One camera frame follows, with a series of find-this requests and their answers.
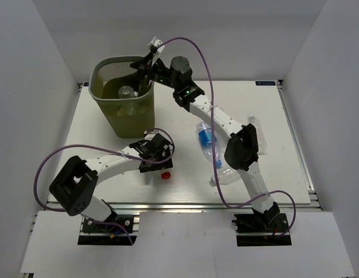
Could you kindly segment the red cap red label bottle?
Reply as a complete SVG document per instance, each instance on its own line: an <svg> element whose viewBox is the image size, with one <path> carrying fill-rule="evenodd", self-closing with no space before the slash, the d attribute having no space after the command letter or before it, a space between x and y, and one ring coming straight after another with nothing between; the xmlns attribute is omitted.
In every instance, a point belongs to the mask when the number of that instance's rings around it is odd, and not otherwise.
<svg viewBox="0 0 359 278"><path fill-rule="evenodd" d="M171 178L171 173L170 173L169 171L163 171L163 172L161 173L161 178L162 178L163 180L168 180L168 179Z"/></svg>

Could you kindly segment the clear bottle white cap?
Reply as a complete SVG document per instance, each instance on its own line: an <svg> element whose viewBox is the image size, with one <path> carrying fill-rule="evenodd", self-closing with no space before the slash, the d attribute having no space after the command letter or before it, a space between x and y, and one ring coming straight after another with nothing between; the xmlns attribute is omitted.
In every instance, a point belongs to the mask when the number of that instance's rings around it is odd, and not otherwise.
<svg viewBox="0 0 359 278"><path fill-rule="evenodd" d="M130 86L122 86L119 88L118 97L119 98L135 98L138 96L138 92L136 92Z"/></svg>

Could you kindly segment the blue label blue cap bottle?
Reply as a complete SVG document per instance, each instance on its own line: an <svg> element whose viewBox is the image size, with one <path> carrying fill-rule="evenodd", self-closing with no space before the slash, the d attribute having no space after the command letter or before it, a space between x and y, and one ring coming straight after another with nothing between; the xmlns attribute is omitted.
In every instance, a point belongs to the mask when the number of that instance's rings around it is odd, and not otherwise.
<svg viewBox="0 0 359 278"><path fill-rule="evenodd" d="M205 123L200 122L196 125L197 136L199 139L200 147L205 158L213 163L213 156L215 156L215 165L217 169L221 169L223 166L221 147L217 140L217 135L214 135L212 140L212 129Z"/></svg>

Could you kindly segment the clear crushed bottle no cap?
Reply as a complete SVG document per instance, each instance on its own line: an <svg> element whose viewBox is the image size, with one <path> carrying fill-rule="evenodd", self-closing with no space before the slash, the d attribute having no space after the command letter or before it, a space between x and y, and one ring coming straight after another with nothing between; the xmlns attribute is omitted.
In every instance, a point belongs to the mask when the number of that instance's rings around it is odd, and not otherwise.
<svg viewBox="0 0 359 278"><path fill-rule="evenodd" d="M219 169L217 171L219 185L228 185L241 179L239 173L232 169Z"/></svg>

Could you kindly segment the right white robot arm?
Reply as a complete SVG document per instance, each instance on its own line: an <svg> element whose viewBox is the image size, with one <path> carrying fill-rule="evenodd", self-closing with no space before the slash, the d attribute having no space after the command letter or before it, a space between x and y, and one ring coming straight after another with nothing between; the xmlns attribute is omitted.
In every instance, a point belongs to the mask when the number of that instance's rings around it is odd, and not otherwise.
<svg viewBox="0 0 359 278"><path fill-rule="evenodd" d="M188 59L176 56L170 67L160 60L146 56L130 65L135 69L134 81L146 85L150 81L173 89L175 102L189 113L199 117L227 143L224 158L243 180L252 199L256 226L269 231L277 223L280 209L269 195L258 163L258 139L252 124L243 125L215 107L205 92L192 79Z"/></svg>

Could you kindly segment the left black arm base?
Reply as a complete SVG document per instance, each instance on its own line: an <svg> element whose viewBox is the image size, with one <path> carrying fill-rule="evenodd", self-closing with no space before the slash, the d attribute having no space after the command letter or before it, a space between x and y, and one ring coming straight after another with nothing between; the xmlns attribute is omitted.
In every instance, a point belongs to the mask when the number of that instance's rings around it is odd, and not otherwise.
<svg viewBox="0 0 359 278"><path fill-rule="evenodd" d="M80 246L131 246L137 238L139 216L120 214L114 220L129 234L131 241L120 226L96 224L89 218L83 217L78 236Z"/></svg>

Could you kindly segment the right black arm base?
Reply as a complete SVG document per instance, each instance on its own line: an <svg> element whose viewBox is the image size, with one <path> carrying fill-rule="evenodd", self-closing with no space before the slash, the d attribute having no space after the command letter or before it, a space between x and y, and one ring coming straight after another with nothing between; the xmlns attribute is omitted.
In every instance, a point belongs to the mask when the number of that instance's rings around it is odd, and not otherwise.
<svg viewBox="0 0 359 278"><path fill-rule="evenodd" d="M232 223L235 226L238 247L291 246L291 236L287 229L288 219L280 213L269 226L265 226L253 214L235 214Z"/></svg>

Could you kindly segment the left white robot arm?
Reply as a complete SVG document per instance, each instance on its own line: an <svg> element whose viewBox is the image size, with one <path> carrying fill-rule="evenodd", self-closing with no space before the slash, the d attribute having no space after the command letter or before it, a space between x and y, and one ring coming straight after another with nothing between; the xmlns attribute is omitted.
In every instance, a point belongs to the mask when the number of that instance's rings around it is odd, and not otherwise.
<svg viewBox="0 0 359 278"><path fill-rule="evenodd" d="M174 144L159 133L149 134L121 151L93 159L73 156L66 161L49 186L49 192L70 216L83 215L103 231L116 224L116 212L94 195L105 180L138 170L140 173L173 167Z"/></svg>

